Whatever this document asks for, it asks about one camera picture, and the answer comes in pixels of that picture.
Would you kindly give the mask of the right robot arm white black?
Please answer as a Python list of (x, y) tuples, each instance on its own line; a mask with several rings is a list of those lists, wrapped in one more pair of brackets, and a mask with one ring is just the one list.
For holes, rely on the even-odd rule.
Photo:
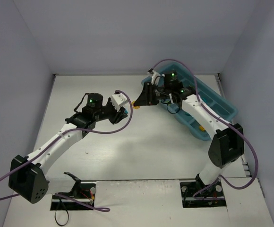
[(225, 167), (244, 154), (242, 127), (217, 115), (199, 96), (197, 86), (184, 86), (176, 71), (159, 74), (150, 69), (148, 74), (151, 80), (143, 84), (133, 106), (151, 106), (169, 101), (203, 126), (212, 142), (208, 150), (209, 161), (196, 181), (202, 187), (212, 184)]

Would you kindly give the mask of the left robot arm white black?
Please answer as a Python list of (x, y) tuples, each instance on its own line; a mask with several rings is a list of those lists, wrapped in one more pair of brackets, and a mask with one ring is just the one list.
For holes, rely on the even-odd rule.
[(70, 172), (65, 172), (65, 178), (50, 179), (47, 176), (49, 169), (88, 133), (96, 133), (97, 122), (108, 120), (117, 124), (125, 118), (132, 118), (132, 112), (125, 108), (131, 101), (122, 91), (115, 91), (106, 105), (103, 105), (103, 96), (99, 93), (86, 93), (83, 97), (87, 99), (86, 105), (81, 111), (75, 107), (75, 113), (65, 119), (57, 134), (36, 151), (26, 157), (18, 155), (11, 162), (9, 188), (31, 204), (38, 203), (47, 194), (76, 197), (82, 190), (81, 180)]

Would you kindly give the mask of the yellow square lego brick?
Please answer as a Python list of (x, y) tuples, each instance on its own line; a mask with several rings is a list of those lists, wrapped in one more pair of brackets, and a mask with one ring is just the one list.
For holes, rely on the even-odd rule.
[(140, 108), (140, 106), (135, 105), (135, 101), (132, 102), (132, 106), (133, 106), (134, 109), (139, 109)]

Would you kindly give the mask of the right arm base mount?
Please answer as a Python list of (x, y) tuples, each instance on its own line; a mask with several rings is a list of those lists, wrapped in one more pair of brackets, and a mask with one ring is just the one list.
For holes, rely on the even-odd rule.
[(199, 192), (201, 186), (196, 181), (180, 182), (183, 208), (226, 207), (221, 181), (218, 180), (208, 189)]

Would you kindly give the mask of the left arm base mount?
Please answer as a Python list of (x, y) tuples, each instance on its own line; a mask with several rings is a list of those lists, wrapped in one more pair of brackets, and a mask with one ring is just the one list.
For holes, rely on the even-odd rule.
[(64, 175), (70, 177), (74, 184), (69, 192), (61, 191), (58, 192), (58, 194), (62, 194), (70, 198), (73, 198), (79, 201), (80, 203), (87, 204), (89, 207), (82, 206), (80, 204), (77, 204), (76, 202), (73, 202), (72, 200), (53, 195), (51, 199), (50, 210), (93, 210), (96, 193), (96, 182), (83, 181), (70, 172), (64, 172)]

